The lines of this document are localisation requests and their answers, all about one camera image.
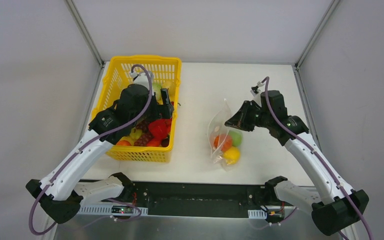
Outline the green apple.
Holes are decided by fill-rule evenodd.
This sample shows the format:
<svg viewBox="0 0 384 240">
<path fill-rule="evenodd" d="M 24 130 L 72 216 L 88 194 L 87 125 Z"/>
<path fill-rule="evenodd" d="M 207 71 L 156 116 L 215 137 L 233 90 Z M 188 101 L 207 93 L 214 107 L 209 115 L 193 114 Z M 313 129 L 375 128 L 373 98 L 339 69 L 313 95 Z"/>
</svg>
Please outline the green apple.
<svg viewBox="0 0 384 240">
<path fill-rule="evenodd" d="M 233 129 L 233 130 L 230 130 L 228 132 L 228 135 L 232 139 L 232 146 L 233 147 L 238 148 L 241 146 L 241 144 L 243 142 L 243 134 L 240 131 Z"/>
</svg>

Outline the light red grapes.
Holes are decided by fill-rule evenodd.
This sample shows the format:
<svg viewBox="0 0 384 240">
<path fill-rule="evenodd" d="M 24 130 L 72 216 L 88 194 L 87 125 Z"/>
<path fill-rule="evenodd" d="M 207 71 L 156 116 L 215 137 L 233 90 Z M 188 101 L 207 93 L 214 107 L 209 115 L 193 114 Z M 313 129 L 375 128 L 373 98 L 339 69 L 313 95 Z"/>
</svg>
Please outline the light red grapes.
<svg viewBox="0 0 384 240">
<path fill-rule="evenodd" d="M 154 136 L 150 132 L 143 133 L 137 140 L 134 142 L 134 146 L 136 147 L 145 147 Z"/>
</svg>

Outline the clear zip top bag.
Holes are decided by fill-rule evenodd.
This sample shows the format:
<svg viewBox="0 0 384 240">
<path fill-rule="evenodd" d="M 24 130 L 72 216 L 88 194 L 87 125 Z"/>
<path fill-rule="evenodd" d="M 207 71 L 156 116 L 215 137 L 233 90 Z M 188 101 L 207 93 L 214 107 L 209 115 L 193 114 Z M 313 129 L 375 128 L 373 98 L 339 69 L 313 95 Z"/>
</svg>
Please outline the clear zip top bag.
<svg viewBox="0 0 384 240">
<path fill-rule="evenodd" d="M 243 134 L 239 130 L 225 125 L 232 116 L 232 110 L 225 99 L 207 127 L 210 159 L 226 172 L 235 168 L 242 156 Z"/>
</svg>

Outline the orange pumpkin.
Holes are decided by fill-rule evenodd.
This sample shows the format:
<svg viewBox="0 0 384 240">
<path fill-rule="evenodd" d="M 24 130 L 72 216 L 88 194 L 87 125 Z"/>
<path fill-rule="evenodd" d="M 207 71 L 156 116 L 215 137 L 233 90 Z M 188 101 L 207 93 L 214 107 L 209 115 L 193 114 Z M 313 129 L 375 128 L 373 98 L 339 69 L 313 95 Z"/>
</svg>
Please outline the orange pumpkin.
<svg viewBox="0 0 384 240">
<path fill-rule="evenodd" d="M 213 149 L 221 150 L 223 153 L 232 147 L 232 138 L 229 134 L 219 134 L 213 141 Z"/>
</svg>

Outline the yellow lemon fruit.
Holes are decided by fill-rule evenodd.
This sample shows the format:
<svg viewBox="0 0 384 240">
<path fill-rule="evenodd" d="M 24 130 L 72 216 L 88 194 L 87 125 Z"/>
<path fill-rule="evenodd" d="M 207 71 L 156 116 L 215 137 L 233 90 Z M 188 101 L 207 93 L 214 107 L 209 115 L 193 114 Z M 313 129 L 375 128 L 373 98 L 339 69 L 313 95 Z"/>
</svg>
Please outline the yellow lemon fruit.
<svg viewBox="0 0 384 240">
<path fill-rule="evenodd" d="M 237 147 L 232 146 L 222 156 L 225 159 L 226 165 L 235 165 L 241 157 L 241 151 Z"/>
</svg>

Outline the dark purple grapes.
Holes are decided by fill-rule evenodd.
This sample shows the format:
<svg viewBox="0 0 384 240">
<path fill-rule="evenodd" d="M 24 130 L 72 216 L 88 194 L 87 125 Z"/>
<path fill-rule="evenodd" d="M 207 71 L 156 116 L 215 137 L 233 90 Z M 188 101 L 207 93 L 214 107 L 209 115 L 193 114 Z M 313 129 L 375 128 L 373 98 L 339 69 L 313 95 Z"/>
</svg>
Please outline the dark purple grapes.
<svg viewBox="0 0 384 240">
<path fill-rule="evenodd" d="M 147 133 L 149 131 L 149 124 L 150 122 L 148 120 L 142 120 L 136 124 L 135 128 L 141 130 L 143 133 Z"/>
</svg>

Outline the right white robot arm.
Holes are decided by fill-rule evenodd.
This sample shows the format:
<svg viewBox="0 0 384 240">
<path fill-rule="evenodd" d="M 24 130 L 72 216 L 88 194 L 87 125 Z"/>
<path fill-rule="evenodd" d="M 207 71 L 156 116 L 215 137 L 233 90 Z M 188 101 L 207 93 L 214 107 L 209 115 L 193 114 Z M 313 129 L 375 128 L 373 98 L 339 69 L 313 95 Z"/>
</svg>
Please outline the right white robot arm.
<svg viewBox="0 0 384 240">
<path fill-rule="evenodd" d="M 253 100 L 244 101 L 224 124 L 245 132 L 256 127 L 267 129 L 295 157 L 317 190 L 310 192 L 278 176 L 266 182 L 268 188 L 263 196 L 268 204 L 283 201 L 300 208 L 326 236 L 362 219 L 369 196 L 363 189 L 354 189 L 333 168 L 303 120 L 288 114 L 284 96 L 278 90 L 254 94 Z"/>
</svg>

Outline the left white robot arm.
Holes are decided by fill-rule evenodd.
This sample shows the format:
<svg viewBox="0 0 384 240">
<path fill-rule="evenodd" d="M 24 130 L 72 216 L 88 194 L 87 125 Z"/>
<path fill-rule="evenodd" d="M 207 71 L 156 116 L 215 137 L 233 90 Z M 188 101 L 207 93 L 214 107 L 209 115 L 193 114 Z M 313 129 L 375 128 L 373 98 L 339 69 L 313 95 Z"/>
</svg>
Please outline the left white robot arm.
<svg viewBox="0 0 384 240">
<path fill-rule="evenodd" d="M 26 189 L 45 213 L 57 224 L 72 219 L 89 204 L 117 198 L 127 202 L 133 195 L 133 183 L 118 172 L 88 185 L 79 181 L 95 162 L 123 137 L 128 136 L 144 119 L 168 120 L 174 105 L 167 88 L 132 83 L 123 89 L 119 99 L 98 112 L 88 130 L 69 155 L 47 176 L 31 179 Z"/>
</svg>

